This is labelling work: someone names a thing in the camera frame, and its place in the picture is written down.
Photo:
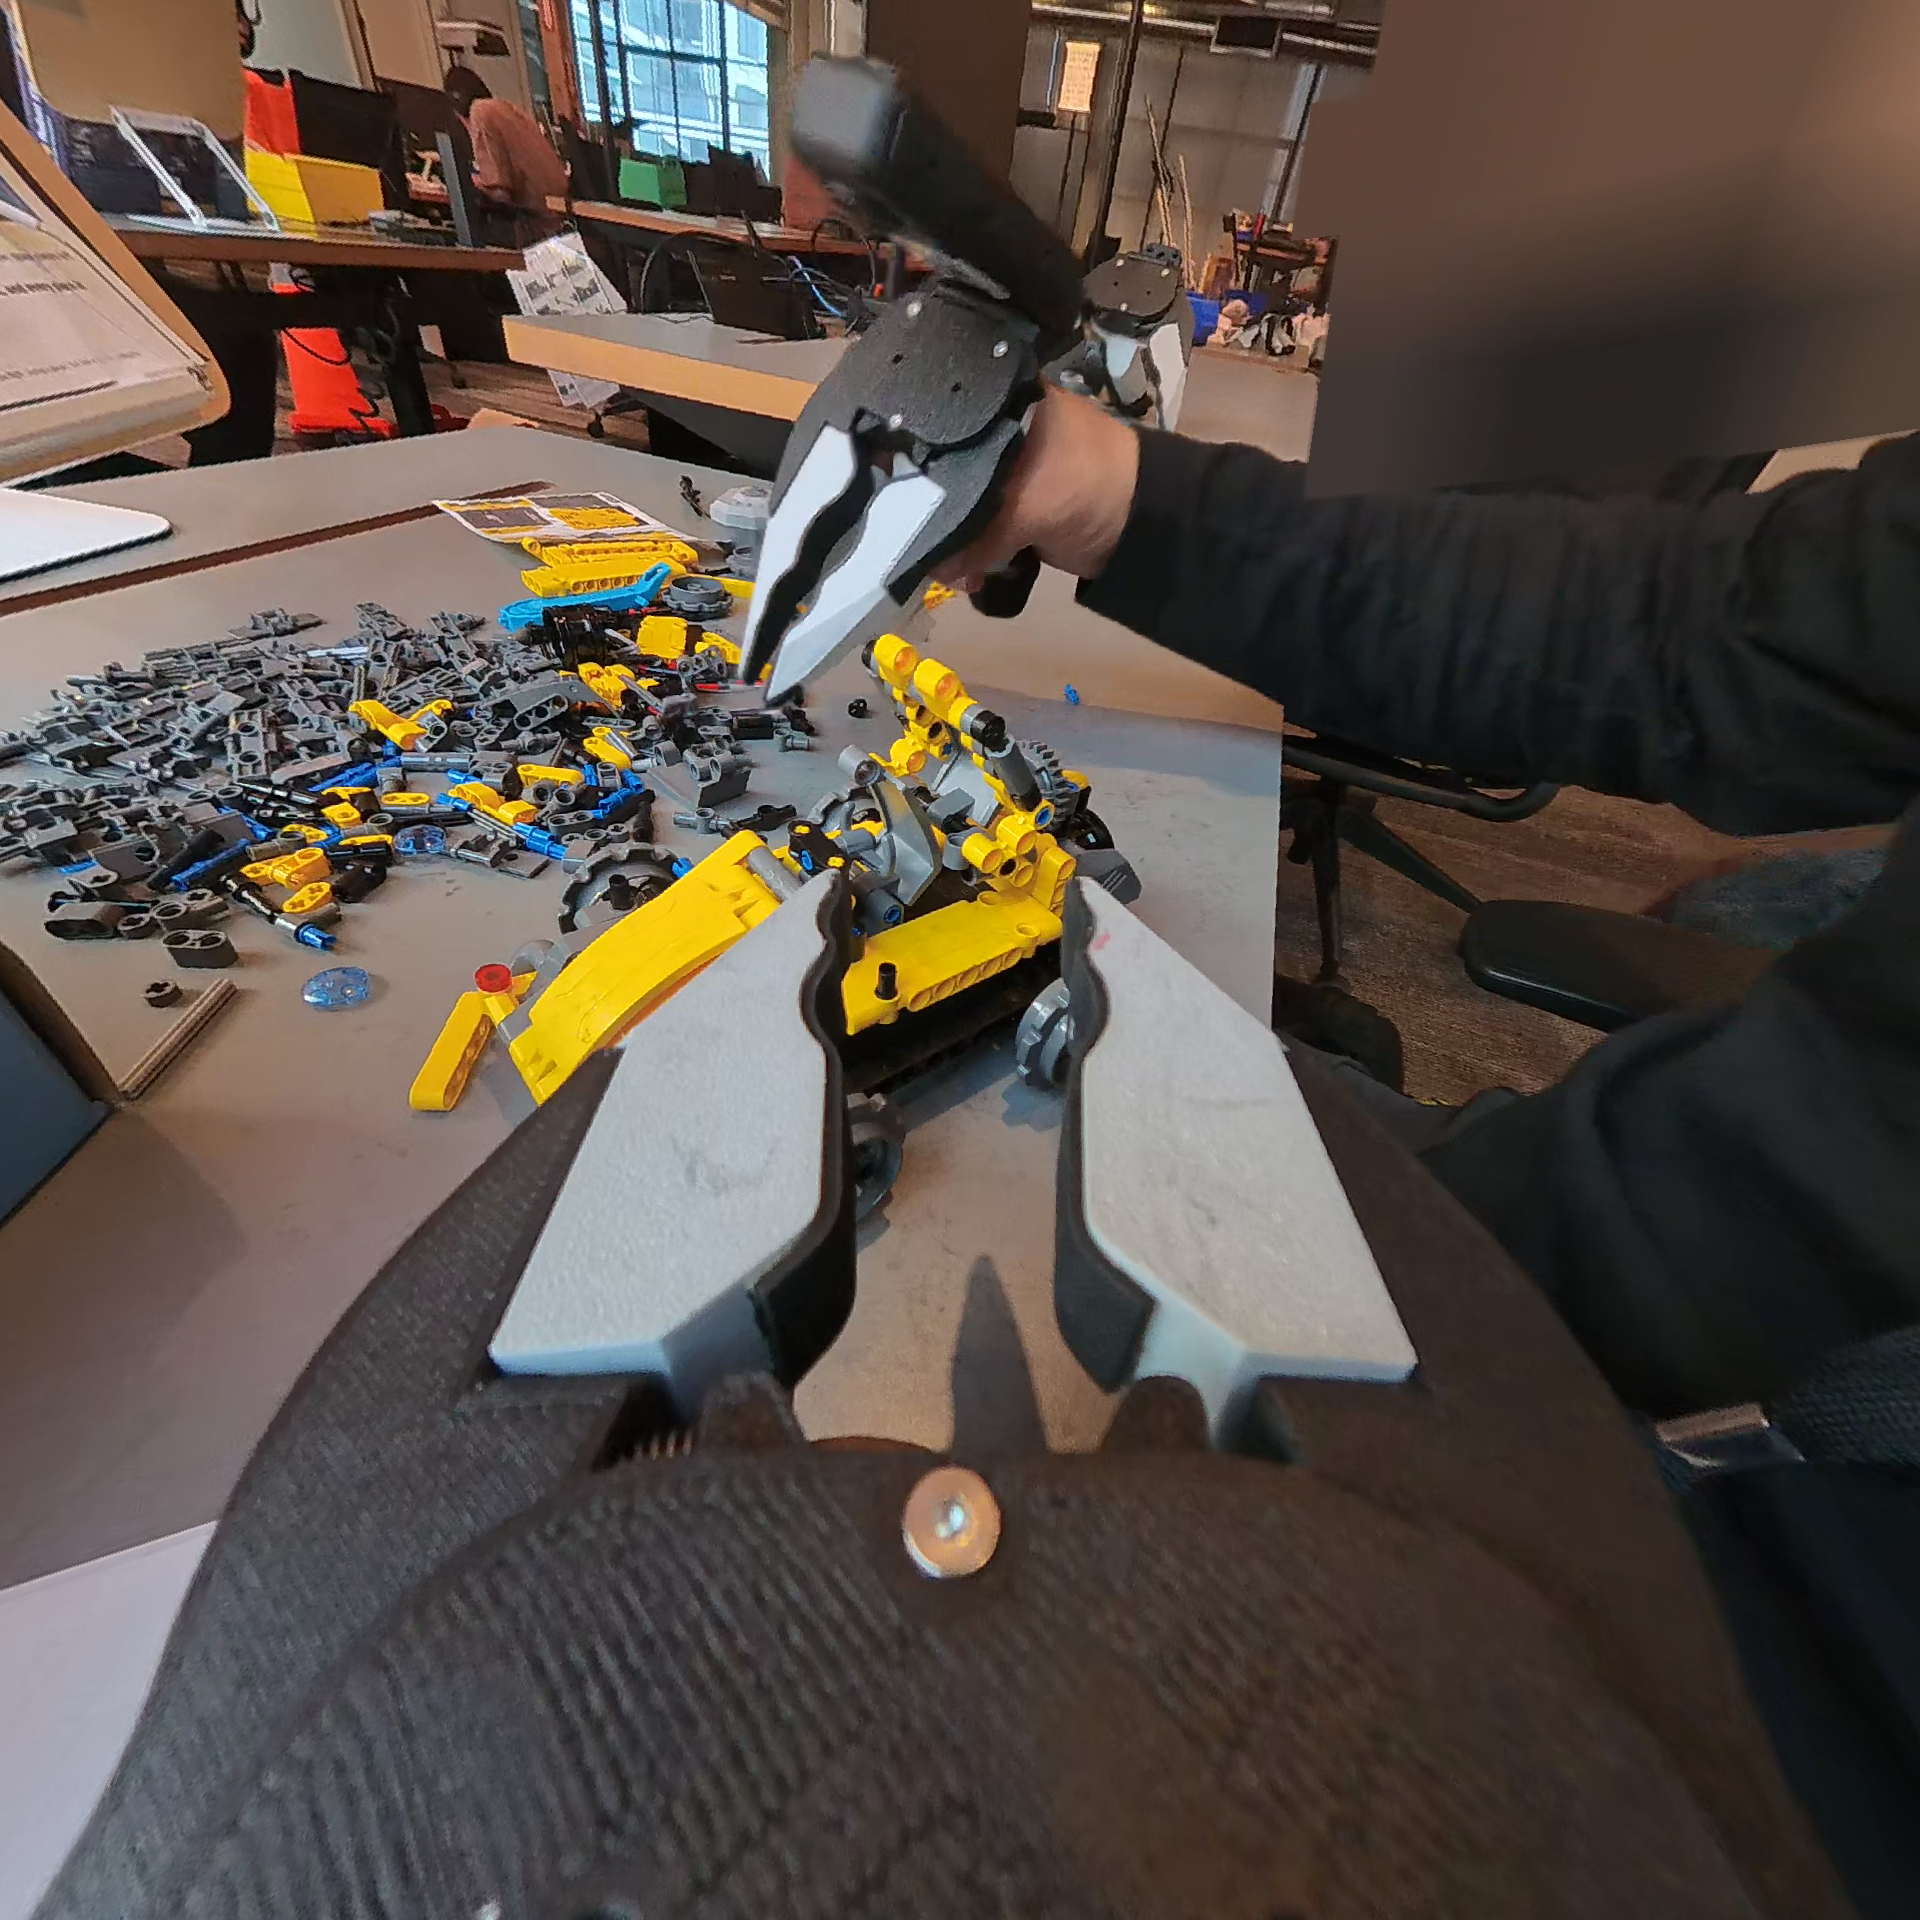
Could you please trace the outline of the black white gripper device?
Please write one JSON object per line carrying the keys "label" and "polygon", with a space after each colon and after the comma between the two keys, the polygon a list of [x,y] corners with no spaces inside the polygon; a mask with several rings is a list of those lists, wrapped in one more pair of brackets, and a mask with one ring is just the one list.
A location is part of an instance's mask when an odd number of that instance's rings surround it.
{"label": "black white gripper device", "polygon": [[1116,253],[1087,277],[1083,343],[1058,363],[1058,381],[1114,416],[1171,432],[1180,423],[1194,334],[1180,249]]}

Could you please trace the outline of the large paned window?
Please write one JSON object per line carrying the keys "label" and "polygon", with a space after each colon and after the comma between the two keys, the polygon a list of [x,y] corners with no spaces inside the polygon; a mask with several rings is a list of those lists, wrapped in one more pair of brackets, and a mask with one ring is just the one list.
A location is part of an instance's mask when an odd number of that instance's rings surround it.
{"label": "large paned window", "polygon": [[722,1],[570,1],[591,125],[625,153],[751,158],[772,173],[772,94],[784,19]]}

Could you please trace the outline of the hanging newspaper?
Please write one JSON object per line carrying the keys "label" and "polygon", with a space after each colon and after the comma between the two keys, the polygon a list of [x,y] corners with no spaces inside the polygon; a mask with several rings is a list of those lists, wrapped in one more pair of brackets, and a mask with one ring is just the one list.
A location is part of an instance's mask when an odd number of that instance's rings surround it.
{"label": "hanging newspaper", "polygon": [[[563,230],[525,247],[522,265],[507,270],[512,297],[524,317],[611,317],[629,312],[612,281],[592,263],[583,238]],[[571,408],[600,414],[618,392],[616,381],[548,371],[555,395]]]}

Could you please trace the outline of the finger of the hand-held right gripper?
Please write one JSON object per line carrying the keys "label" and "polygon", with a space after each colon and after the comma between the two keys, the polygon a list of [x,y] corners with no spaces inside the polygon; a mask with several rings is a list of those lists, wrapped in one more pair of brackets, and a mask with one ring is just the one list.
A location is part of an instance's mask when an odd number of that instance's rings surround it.
{"label": "finger of the hand-held right gripper", "polygon": [[[935,478],[906,456],[891,456],[882,466],[873,463],[873,474],[876,487],[858,533],[849,534],[833,551],[829,582],[841,585],[843,574],[840,571],[840,565],[843,558],[853,558],[858,569],[873,566],[882,578],[884,622],[890,609],[896,607],[896,597],[891,592],[893,578],[904,571],[906,562],[922,553],[923,537],[945,507],[945,488]],[[763,701],[769,701],[769,706],[787,704],[803,691],[804,685],[807,682],[761,682]]]}
{"label": "finger of the hand-held right gripper", "polygon": [[784,480],[760,545],[744,680],[815,680],[881,633],[879,571],[843,558],[843,581],[829,582],[834,545],[858,533],[873,497],[873,443],[872,424],[825,423]]}

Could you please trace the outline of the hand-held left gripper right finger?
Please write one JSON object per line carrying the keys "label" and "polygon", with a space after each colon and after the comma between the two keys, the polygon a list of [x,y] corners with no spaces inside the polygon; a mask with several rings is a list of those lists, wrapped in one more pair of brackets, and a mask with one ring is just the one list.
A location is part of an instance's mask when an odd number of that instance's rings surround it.
{"label": "hand-held left gripper right finger", "polygon": [[1091,1379],[1187,1382],[1209,1440],[1266,1379],[1404,1384],[1417,1351],[1283,1042],[1071,881],[1053,1314]]}

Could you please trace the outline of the yellow toy construction vehicle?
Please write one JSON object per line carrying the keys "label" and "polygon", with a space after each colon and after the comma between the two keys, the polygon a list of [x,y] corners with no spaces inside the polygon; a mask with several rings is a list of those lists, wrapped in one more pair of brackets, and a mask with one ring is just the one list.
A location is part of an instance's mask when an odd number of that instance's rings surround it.
{"label": "yellow toy construction vehicle", "polygon": [[770,842],[751,826],[633,894],[612,869],[576,928],[500,1019],[522,1081],[547,1099],[591,1053],[769,920],[807,879],[850,894],[843,1050],[849,1089],[881,1094],[1009,1022],[1049,1081],[1065,1050],[1060,939],[1071,879],[1123,903],[1140,877],[1092,814],[1083,775],[1043,741],[1013,735],[961,675],[906,638],[882,634],[863,662],[896,709],[884,752],[849,747],[847,783]]}

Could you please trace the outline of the pile of building pieces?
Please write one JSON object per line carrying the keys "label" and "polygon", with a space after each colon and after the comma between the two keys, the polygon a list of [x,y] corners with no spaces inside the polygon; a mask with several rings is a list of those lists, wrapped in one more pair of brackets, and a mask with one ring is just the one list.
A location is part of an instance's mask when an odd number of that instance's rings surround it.
{"label": "pile of building pieces", "polygon": [[[738,678],[719,616],[732,582],[681,571],[631,616],[536,631],[380,602],[347,634],[253,613],[226,634],[107,662],[4,733],[4,874],[43,891],[64,943],[170,943],[226,968],[251,913],[308,950],[399,869],[514,879],[625,869],[650,896],[681,874],[657,824],[780,824],[751,805],[772,752],[816,738],[803,699]],[[393,850],[441,824],[444,856]]]}

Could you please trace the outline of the wood-edged far desk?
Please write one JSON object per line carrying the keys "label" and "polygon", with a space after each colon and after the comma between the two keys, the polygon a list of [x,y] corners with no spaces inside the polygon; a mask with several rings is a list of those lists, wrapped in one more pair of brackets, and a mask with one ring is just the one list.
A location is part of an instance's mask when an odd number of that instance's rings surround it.
{"label": "wood-edged far desk", "polygon": [[[772,478],[791,424],[847,351],[841,339],[784,343],[704,314],[505,317],[514,361],[618,383],[640,398],[650,445]],[[1223,346],[1194,354],[1180,430],[1303,459],[1319,395],[1290,359]]]}

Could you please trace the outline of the orange traffic cone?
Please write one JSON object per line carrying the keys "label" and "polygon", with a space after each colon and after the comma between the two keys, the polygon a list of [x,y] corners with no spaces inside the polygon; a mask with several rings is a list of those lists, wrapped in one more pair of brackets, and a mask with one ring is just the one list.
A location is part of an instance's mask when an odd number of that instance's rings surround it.
{"label": "orange traffic cone", "polygon": [[290,381],[290,433],[304,443],[388,441],[399,424],[364,389],[335,326],[288,326],[280,350]]}

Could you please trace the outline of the person's black jacket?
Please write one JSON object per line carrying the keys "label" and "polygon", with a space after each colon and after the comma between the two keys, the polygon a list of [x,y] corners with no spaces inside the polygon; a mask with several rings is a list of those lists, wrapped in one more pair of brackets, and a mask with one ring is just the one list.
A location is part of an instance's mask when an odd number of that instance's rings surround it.
{"label": "person's black jacket", "polygon": [[1919,850],[1740,1006],[1601,1042],[1421,1149],[1645,1423],[1787,1783],[1863,1915],[1919,1905]]}

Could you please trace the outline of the person's right hand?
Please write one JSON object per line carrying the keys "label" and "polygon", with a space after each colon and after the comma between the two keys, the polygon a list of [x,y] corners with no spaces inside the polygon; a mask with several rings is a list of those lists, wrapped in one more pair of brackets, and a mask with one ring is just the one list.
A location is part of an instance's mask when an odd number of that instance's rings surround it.
{"label": "person's right hand", "polygon": [[1092,581],[1114,558],[1139,480],[1139,433],[1092,399],[1048,389],[1032,416],[997,517],[935,566],[939,585],[975,592],[1034,549],[1044,566]]}

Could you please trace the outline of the building instruction booklet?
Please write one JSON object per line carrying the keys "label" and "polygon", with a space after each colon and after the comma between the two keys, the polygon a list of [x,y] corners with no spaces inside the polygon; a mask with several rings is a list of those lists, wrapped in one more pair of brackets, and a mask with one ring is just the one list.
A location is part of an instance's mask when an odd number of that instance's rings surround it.
{"label": "building instruction booklet", "polygon": [[216,1523],[2,1591],[2,1915],[52,1882],[121,1760]]}

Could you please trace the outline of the dark wooden table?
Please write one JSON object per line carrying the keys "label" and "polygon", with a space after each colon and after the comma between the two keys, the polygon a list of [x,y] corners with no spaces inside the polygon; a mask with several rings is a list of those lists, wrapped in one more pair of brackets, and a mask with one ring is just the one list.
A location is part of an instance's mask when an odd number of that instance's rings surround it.
{"label": "dark wooden table", "polygon": [[288,329],[369,330],[399,432],[432,435],[421,322],[441,314],[457,281],[522,266],[522,250],[503,247],[421,247],[341,230],[301,235],[133,215],[111,215],[107,225],[192,320],[226,375],[226,416],[184,432],[192,466],[272,455],[277,337]]}

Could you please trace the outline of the blue cardboard kit box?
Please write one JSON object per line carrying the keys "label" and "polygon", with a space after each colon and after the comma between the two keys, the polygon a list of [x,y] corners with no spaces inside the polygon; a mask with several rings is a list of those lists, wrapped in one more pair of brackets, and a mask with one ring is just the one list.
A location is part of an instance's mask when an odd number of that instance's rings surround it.
{"label": "blue cardboard kit box", "polygon": [[163,1075],[236,1003],[216,981],[184,1003],[180,1016],[125,1072],[107,1069],[36,973],[2,947],[2,1217],[11,1217],[111,1112],[155,1089]]}

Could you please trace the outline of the black mesh office chair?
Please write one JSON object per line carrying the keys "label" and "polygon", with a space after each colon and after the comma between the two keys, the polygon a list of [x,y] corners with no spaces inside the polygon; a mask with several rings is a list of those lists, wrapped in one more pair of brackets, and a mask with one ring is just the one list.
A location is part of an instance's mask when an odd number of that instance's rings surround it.
{"label": "black mesh office chair", "polygon": [[1601,1033],[1680,1009],[1737,1000],[1763,960],[1831,926],[1884,866],[1884,847],[1791,850],[1719,871],[1649,913],[1481,897],[1380,817],[1397,799],[1484,824],[1544,810],[1554,783],[1464,775],[1364,750],[1330,733],[1285,741],[1287,858],[1312,872],[1319,966],[1279,977],[1279,1016],[1330,1025],[1389,1023],[1362,1007],[1345,977],[1343,854],[1355,850],[1464,913],[1456,955],[1472,985]]}

